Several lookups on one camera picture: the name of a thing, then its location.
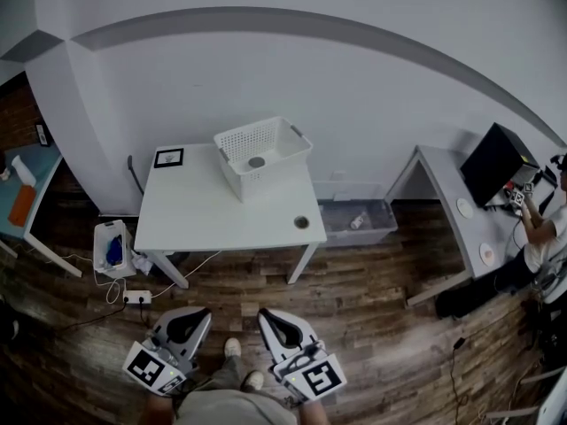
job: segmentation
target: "shoe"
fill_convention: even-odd
[[[244,387],[252,387],[254,390],[261,390],[264,385],[264,375],[258,370],[251,372],[245,379]]]
[[[231,337],[224,344],[224,357],[231,358],[234,356],[240,357],[242,355],[242,348],[237,338]]]

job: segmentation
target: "electrical cord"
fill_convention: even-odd
[[[62,333],[64,333],[64,332],[67,332],[70,328],[77,328],[77,327],[79,327],[79,326],[87,326],[87,325],[89,325],[89,324],[93,324],[93,323],[95,323],[95,322],[97,322],[97,321],[101,321],[101,320],[104,320],[104,319],[106,319],[106,318],[108,318],[108,317],[110,317],[110,316],[113,316],[113,315],[115,315],[116,313],[123,312],[124,309],[126,308],[126,304],[127,304],[127,303],[128,303],[128,298],[126,297],[126,298],[124,299],[124,305],[122,306],[122,308],[121,308],[120,310],[115,310],[114,312],[107,313],[106,315],[99,316],[98,318],[95,318],[95,319],[93,319],[93,320],[82,321],[82,322],[76,322],[75,324],[71,324],[70,326],[66,326],[66,327],[64,327],[64,328],[57,329],[56,334],[58,335],[58,334],[62,334]]]
[[[459,398],[459,394],[457,393],[457,389],[454,385],[454,378],[453,378],[453,371],[454,371],[454,353],[461,348],[462,344],[464,344],[464,338],[459,338],[457,342],[453,345],[453,352],[451,354],[451,371],[449,374],[451,375],[451,384],[453,386],[453,393],[454,393],[454,402],[456,403],[456,408],[454,411],[454,425],[457,425],[459,422],[459,408],[461,406],[467,405],[469,403],[469,396],[463,395]]]
[[[516,241],[516,228],[517,226],[520,224],[521,220],[519,220],[518,222],[516,222],[516,225],[514,226],[514,228],[512,229],[512,239],[514,240],[514,244],[516,245],[516,247],[521,251],[522,248],[519,246],[519,244]]]
[[[82,260],[84,260],[84,261],[88,261],[88,262],[92,263],[92,259],[88,259],[88,258],[85,258],[85,257],[81,257],[80,255],[77,255],[77,254],[75,254],[75,253],[72,253],[71,255],[67,255],[66,257],[61,257],[61,258],[62,258],[62,259],[70,259],[70,258],[72,258],[72,257],[75,257],[75,258],[77,258],[77,259],[82,259]],[[126,289],[126,279],[123,278],[123,277],[120,278],[120,279],[114,279],[112,282],[98,283],[97,271],[95,271],[94,268],[93,268],[93,270],[92,270],[92,274],[93,274],[93,276],[94,276],[94,278],[95,278],[95,284],[96,284],[98,287],[104,287],[104,286],[106,286],[106,285],[110,285],[110,286],[108,287],[108,291],[106,292],[106,303],[107,303],[107,304],[116,304],[116,301],[118,301],[118,299],[120,298],[120,284],[119,284],[119,281],[120,281],[120,280],[124,281],[124,285],[123,285],[123,286],[124,286],[124,292],[127,291],[127,289]],[[110,295],[110,292],[111,292],[112,289],[114,288],[114,285],[116,285],[116,286],[118,287],[118,290],[116,291],[116,297],[114,298],[114,300],[111,301],[111,300],[108,298],[108,296]]]
[[[144,316],[142,315],[142,302],[140,302],[140,320],[142,320],[142,323],[145,325],[145,327],[147,329],[151,329],[150,323],[144,319]]]
[[[190,273],[188,273],[187,275],[184,275],[183,278],[186,279],[187,277],[189,277],[191,274],[193,274],[195,271],[197,271],[200,267],[202,267],[205,263],[208,262],[209,259],[213,259],[214,257],[216,257],[219,253],[221,253],[222,251],[217,251],[215,254],[211,255],[208,259],[206,259],[205,261],[203,261],[200,265],[198,265],[195,269],[193,269]],[[166,291],[168,291],[169,289],[173,288],[176,285],[176,283],[172,283],[171,285],[169,285],[167,288],[165,288],[163,291],[161,291],[158,294],[154,294],[151,298],[157,298],[158,296],[161,296],[163,293],[165,293]]]

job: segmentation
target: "wall outlet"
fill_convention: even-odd
[[[126,298],[128,298],[128,305],[151,304],[151,291],[127,290],[122,295],[124,302],[126,302]]]
[[[330,176],[331,181],[344,181],[346,176],[345,170],[335,170]]]

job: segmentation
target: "orange object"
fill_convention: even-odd
[[[19,188],[18,196],[14,201],[14,206],[10,211],[8,220],[16,227],[26,225],[27,215],[32,209],[35,200],[35,189],[31,186],[22,186]]]

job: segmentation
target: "dark pants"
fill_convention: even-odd
[[[524,261],[524,249],[516,257],[490,274],[470,285],[442,292],[435,301],[440,318],[453,315],[461,318],[479,308],[498,293],[515,293],[534,279],[534,274]]]
[[[250,386],[244,386],[243,382],[246,378],[246,369],[239,356],[231,356],[224,361],[224,365],[220,370],[217,370],[213,375],[204,383],[200,384],[194,392],[207,391],[207,390],[241,390],[242,392],[250,393],[253,395],[261,395],[273,399],[279,405],[287,408],[285,403],[279,398],[262,392],[261,390],[254,390]]]

